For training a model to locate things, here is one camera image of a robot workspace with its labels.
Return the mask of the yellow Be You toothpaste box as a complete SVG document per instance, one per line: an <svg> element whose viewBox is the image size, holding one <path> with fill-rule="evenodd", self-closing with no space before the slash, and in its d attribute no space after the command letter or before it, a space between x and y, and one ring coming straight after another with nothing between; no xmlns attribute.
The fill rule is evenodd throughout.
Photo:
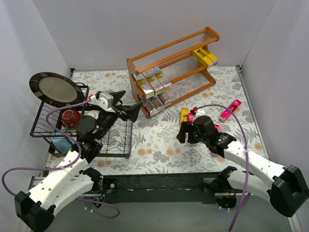
<svg viewBox="0 0 309 232"><path fill-rule="evenodd" d="M188 113L189 113L189 110L188 108L182 108L181 109L181 123L188 123Z"/></svg>

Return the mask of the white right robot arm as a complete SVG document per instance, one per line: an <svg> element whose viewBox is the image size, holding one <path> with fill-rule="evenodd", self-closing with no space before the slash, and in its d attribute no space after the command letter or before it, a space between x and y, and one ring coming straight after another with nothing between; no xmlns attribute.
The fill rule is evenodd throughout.
<svg viewBox="0 0 309 232"><path fill-rule="evenodd" d="M290 165L285 167L262 156L246 151L235 137L219 132L210 117L202 110L192 122L182 122L177 139L180 143L203 143L214 154L230 160L249 170L248 183L241 182L245 173L232 171L218 180L224 192L243 189L270 201L275 210L292 217L309 198L309 188L301 170Z"/></svg>

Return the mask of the silver R&O Ice Mint box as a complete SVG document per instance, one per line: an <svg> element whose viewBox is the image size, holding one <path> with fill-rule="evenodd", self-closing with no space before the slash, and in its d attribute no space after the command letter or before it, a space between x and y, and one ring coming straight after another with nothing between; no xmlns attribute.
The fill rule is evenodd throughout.
<svg viewBox="0 0 309 232"><path fill-rule="evenodd" d="M167 93L161 93L158 95L159 99L162 101L165 108L169 107L172 103L170 97L167 95Z"/></svg>

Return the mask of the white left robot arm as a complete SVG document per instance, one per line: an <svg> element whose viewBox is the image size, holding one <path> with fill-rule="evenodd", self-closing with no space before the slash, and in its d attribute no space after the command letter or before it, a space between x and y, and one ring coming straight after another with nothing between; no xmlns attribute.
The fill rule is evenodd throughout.
<svg viewBox="0 0 309 232"><path fill-rule="evenodd" d="M16 214L32 231L45 231L56 214L81 194L102 191L103 175L89 164L101 151L101 140L114 123L119 118L135 122L142 105L122 105L124 94L125 91L99 91L89 96L88 103L95 109L79 120L77 140L62 162L35 187L17 193Z"/></svg>

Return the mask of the silver red R&O box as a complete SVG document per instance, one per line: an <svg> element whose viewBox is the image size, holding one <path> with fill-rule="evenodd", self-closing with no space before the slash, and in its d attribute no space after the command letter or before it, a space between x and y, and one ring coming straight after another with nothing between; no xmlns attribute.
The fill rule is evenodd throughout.
<svg viewBox="0 0 309 232"><path fill-rule="evenodd" d="M158 113L164 110L165 106L158 96L153 96L150 98L150 100L152 101L153 105L156 107Z"/></svg>

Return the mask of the white gold R&O box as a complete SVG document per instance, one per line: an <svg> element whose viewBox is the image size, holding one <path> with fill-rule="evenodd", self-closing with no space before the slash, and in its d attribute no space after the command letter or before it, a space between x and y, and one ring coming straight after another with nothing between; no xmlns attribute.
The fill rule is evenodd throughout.
<svg viewBox="0 0 309 232"><path fill-rule="evenodd" d="M146 80L149 82L151 87L153 88L155 95L161 94L164 91L164 87L159 82L159 80L155 77L155 75L151 72L151 70L146 70L142 72Z"/></svg>

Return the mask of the silver gold R&O box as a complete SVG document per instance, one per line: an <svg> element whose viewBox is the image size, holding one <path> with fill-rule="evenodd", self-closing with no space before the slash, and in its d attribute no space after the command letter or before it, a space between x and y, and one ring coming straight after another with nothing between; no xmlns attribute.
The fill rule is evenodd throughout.
<svg viewBox="0 0 309 232"><path fill-rule="evenodd" d="M135 78L138 86L142 89L146 99L153 97L155 95L155 91L153 90L153 88L151 87L151 85L149 84L149 82L146 80L146 78L142 73L139 74L133 73L133 77Z"/></svg>

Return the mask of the pink Be You toothpaste box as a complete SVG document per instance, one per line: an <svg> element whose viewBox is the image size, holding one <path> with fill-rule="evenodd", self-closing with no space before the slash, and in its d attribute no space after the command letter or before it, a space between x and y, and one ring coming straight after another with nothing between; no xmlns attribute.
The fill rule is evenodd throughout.
<svg viewBox="0 0 309 232"><path fill-rule="evenodd" d="M239 106L241 105L241 101L240 100L234 100L227 109L225 109L221 115L219 116L219 121L220 122L225 122L231 115L232 113L239 108Z"/></svg>

